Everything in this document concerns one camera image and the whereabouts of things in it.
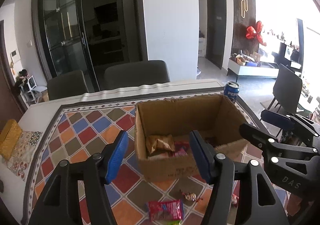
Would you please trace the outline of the dark dining chair left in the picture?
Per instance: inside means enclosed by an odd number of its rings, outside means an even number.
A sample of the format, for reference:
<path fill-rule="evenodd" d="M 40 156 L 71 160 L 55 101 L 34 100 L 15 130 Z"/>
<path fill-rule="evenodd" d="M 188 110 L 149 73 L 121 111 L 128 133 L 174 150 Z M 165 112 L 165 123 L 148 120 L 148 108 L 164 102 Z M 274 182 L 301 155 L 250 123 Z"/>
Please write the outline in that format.
<path fill-rule="evenodd" d="M 47 90 L 50 101 L 89 93 L 81 70 L 68 72 L 50 79 L 47 82 Z"/>

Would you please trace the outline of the gold wall ornament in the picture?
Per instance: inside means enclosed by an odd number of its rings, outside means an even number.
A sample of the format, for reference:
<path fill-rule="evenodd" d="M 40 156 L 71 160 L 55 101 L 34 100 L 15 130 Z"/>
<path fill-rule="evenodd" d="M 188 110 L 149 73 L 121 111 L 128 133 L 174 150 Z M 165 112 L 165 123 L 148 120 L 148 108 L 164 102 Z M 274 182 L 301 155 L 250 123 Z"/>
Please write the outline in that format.
<path fill-rule="evenodd" d="M 245 18 L 246 13 L 248 12 L 248 0 L 241 0 L 240 7 L 241 7 L 241 17 Z"/>

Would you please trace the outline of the blue pepsi can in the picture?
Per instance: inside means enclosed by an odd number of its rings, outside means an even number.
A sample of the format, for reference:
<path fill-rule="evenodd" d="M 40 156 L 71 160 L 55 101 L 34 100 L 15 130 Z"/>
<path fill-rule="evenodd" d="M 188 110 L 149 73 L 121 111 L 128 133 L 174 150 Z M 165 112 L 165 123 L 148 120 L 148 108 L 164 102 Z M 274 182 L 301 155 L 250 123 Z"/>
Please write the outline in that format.
<path fill-rule="evenodd" d="M 223 94 L 229 98 L 232 103 L 236 102 L 239 94 L 239 84 L 236 82 L 227 82 L 223 91 Z"/>

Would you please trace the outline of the red hawthorn snack packet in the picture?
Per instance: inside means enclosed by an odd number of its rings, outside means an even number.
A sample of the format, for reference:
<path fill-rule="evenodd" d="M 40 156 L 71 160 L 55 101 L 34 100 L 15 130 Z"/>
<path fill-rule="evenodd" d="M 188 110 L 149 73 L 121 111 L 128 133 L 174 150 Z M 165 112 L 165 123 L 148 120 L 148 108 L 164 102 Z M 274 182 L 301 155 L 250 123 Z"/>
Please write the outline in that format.
<path fill-rule="evenodd" d="M 184 219 L 182 200 L 150 201 L 146 206 L 150 221 L 181 221 Z"/>

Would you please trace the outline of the dark chair right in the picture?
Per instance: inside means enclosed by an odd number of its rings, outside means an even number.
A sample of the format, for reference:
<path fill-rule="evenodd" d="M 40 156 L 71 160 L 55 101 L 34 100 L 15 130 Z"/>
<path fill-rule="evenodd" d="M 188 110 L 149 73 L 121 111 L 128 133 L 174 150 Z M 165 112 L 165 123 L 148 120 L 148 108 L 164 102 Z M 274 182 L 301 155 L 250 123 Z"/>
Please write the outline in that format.
<path fill-rule="evenodd" d="M 296 114 L 302 87 L 302 79 L 289 68 L 280 64 L 278 76 L 273 87 L 274 98 L 267 109 L 269 110 L 274 102 L 277 101 L 287 113 Z"/>

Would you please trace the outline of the floral patterned mat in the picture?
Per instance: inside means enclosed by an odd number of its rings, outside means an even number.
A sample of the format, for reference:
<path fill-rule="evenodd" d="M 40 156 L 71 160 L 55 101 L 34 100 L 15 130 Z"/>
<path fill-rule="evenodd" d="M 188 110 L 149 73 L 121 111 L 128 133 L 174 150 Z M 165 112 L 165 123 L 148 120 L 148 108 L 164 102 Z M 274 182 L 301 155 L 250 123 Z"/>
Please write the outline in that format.
<path fill-rule="evenodd" d="M 33 153 L 42 137 L 40 131 L 23 131 L 13 147 L 10 158 L 1 157 L 1 162 L 22 181 L 27 178 L 27 171 L 33 159 Z"/>

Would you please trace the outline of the colourful diamond pattern tablecloth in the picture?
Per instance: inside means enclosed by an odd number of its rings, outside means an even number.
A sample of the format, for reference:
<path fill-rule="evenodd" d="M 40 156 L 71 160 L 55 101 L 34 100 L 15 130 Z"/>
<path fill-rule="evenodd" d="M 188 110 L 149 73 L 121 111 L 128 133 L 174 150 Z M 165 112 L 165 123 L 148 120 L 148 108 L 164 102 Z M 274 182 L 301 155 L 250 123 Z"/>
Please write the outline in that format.
<path fill-rule="evenodd" d="M 22 224 L 27 224 L 35 204 L 57 164 L 66 159 L 71 163 L 84 161 L 114 141 L 125 130 L 129 146 L 118 177 L 105 187 L 111 208 L 119 224 L 149 224 L 146 203 L 180 198 L 181 191 L 202 196 L 199 203 L 184 203 L 183 224 L 200 224 L 206 210 L 211 186 L 191 175 L 164 182 L 148 182 L 140 171 L 135 150 L 135 106 L 147 100 L 189 98 L 221 94 L 221 88 L 148 92 L 103 101 L 84 101 L 61 105 L 49 122 L 46 131 L 33 138 L 36 151 L 29 173 L 23 202 Z"/>

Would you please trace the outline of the red santa candy packet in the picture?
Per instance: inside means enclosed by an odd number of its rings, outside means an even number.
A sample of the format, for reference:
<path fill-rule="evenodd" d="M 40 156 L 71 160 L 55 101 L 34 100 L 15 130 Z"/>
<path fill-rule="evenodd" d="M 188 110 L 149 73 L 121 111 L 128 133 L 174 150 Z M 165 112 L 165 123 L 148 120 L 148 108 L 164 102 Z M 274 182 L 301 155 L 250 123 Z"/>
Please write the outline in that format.
<path fill-rule="evenodd" d="M 236 194 L 232 194 L 231 204 L 237 207 L 238 203 L 239 203 L 239 197 Z"/>

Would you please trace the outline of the beige snack bag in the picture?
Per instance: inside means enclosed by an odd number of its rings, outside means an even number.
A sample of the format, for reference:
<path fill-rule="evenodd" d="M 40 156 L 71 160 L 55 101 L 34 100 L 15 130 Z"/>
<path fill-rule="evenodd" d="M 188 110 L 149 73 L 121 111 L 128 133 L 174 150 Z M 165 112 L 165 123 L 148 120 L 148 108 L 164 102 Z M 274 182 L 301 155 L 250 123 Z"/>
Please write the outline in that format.
<path fill-rule="evenodd" d="M 169 135 L 150 135 L 146 138 L 146 148 L 151 155 L 157 150 L 174 152 L 175 144 L 171 134 Z"/>

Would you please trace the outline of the dark dining chair middle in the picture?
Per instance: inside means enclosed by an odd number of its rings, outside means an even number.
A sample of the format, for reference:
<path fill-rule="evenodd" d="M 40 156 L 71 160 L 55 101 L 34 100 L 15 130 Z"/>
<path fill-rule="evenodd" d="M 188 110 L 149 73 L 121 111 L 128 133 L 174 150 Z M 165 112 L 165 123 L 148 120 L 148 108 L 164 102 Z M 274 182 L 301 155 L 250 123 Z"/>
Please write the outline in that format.
<path fill-rule="evenodd" d="M 104 73 L 106 90 L 139 87 L 170 82 L 165 61 L 151 60 L 125 63 L 107 68 Z"/>

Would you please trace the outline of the white tv cabinet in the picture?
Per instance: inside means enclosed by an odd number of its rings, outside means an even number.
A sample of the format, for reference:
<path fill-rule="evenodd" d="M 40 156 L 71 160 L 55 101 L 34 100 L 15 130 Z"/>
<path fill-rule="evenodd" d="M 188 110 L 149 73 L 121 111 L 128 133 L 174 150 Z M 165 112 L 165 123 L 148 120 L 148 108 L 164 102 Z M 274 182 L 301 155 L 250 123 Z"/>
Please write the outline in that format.
<path fill-rule="evenodd" d="M 278 68 L 243 66 L 230 59 L 227 68 L 227 75 L 235 76 L 235 81 L 237 82 L 238 79 L 242 77 L 277 78 L 278 71 Z"/>

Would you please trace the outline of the gold tissue box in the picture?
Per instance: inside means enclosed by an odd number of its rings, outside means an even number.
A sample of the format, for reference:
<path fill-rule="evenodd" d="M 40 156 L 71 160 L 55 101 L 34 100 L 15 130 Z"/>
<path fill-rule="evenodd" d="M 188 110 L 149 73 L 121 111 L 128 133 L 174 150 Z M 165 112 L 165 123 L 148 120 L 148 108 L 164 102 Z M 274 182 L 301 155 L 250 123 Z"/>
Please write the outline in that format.
<path fill-rule="evenodd" d="M 1 131 L 1 156 L 9 160 L 11 158 L 14 147 L 22 134 L 22 129 L 14 119 L 6 122 L 3 130 Z"/>

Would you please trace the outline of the pink snack packet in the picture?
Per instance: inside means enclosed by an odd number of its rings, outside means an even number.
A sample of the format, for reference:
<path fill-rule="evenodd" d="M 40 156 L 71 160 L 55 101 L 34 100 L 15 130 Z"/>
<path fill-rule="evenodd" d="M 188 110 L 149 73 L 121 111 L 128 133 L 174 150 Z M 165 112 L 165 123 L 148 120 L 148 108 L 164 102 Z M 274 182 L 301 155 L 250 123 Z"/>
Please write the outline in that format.
<path fill-rule="evenodd" d="M 190 145 L 188 142 L 175 142 L 174 157 L 187 156 Z"/>

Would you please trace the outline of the yellow green candy packet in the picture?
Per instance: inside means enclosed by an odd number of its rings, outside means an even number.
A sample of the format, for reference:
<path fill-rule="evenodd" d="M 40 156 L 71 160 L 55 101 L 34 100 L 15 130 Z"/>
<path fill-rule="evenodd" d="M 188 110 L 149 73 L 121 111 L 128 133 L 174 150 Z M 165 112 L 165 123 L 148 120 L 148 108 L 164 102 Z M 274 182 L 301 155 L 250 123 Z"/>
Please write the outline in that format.
<path fill-rule="evenodd" d="M 165 222 L 165 225 L 181 225 L 181 220 L 175 220 L 175 221 L 168 221 Z"/>

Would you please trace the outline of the purple striped candy bar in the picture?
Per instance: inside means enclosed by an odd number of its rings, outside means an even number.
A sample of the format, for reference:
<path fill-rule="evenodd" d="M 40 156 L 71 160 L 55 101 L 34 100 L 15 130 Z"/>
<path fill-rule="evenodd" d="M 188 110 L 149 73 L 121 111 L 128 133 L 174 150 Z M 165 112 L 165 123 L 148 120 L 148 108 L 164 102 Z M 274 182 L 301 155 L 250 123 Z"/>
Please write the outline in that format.
<path fill-rule="evenodd" d="M 197 195 L 194 192 L 183 192 L 183 191 L 180 190 L 180 193 L 182 194 L 184 199 L 189 201 L 189 202 L 196 202 L 197 203 L 197 202 L 203 200 L 203 198 L 197 197 Z"/>

